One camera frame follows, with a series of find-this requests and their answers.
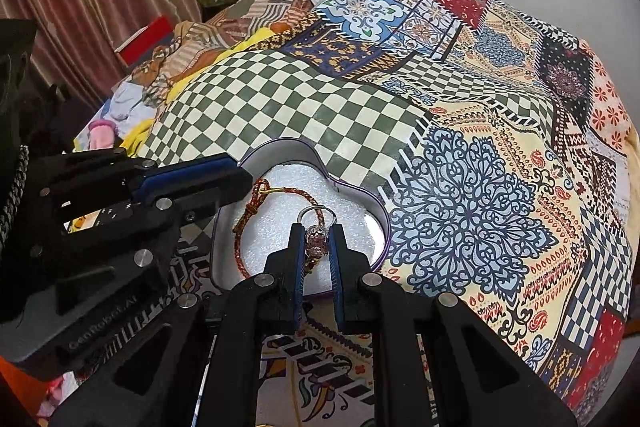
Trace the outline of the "orange sleeve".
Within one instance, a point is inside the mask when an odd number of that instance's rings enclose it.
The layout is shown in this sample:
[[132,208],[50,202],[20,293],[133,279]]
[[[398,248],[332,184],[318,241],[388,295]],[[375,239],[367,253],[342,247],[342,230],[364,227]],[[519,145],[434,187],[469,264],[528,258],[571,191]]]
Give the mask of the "orange sleeve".
[[49,393],[50,384],[38,381],[22,372],[5,359],[0,361],[0,372],[17,400],[35,421],[38,419],[40,405]]

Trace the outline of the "red white box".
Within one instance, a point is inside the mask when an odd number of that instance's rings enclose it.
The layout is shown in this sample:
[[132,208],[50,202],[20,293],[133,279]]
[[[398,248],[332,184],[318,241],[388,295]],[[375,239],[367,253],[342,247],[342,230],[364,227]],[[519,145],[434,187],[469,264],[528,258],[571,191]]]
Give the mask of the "red white box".
[[170,41],[173,35],[174,26],[171,25],[166,15],[161,15],[152,20],[149,25],[136,30],[114,49],[114,53],[122,65],[132,67],[140,61],[144,61],[145,57],[161,43]]

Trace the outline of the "striped brown orange blanket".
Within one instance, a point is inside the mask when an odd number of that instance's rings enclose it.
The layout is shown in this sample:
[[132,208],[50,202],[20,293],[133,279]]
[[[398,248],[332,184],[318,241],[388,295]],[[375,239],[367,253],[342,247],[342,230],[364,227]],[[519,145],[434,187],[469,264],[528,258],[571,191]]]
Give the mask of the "striped brown orange blanket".
[[165,103],[175,84],[215,63],[258,30],[290,29],[318,0],[239,0],[204,23],[178,23],[170,39],[156,46],[130,74],[142,88],[142,103],[153,108]]

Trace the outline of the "heart-shaped jewelry tin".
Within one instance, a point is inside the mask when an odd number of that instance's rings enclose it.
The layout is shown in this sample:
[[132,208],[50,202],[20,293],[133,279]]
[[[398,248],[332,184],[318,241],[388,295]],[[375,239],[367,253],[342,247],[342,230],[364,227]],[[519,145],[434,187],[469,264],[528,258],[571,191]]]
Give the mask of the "heart-shaped jewelry tin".
[[372,269],[382,265],[390,239],[387,210],[371,191],[331,176],[311,145],[299,139],[272,140],[247,153],[240,167],[268,186],[239,234],[233,229],[252,196],[217,213],[210,257],[215,286],[228,291],[262,272],[268,255],[288,245],[294,223],[305,229],[338,223],[349,248],[365,254]]

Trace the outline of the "pink cloth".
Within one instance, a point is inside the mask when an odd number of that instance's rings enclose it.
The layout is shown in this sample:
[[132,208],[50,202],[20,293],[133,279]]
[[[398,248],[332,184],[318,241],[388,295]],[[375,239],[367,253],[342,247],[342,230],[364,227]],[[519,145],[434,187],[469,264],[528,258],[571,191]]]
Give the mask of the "pink cloth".
[[106,119],[91,121],[89,124],[90,150],[108,150],[114,147],[116,140],[116,126]]

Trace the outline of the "light blue white clothes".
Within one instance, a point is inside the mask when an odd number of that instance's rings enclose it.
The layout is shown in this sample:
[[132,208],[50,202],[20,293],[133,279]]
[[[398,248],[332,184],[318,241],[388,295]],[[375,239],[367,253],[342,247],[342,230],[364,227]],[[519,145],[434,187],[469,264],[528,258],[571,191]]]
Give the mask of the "light blue white clothes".
[[154,119],[156,109],[142,101],[143,88],[129,80],[123,81],[99,111],[101,119],[111,121],[120,139],[143,121]]

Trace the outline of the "patchwork patterned bedspread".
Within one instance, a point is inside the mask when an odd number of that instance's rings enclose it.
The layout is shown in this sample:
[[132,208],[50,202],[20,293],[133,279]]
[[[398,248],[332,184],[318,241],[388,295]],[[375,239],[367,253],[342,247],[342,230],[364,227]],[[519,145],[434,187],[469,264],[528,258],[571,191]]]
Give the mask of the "patchwork patterned bedspread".
[[142,154],[311,145],[378,196],[375,269],[461,298],[586,425],[628,319],[639,135],[585,40],[501,0],[321,0],[193,78]]

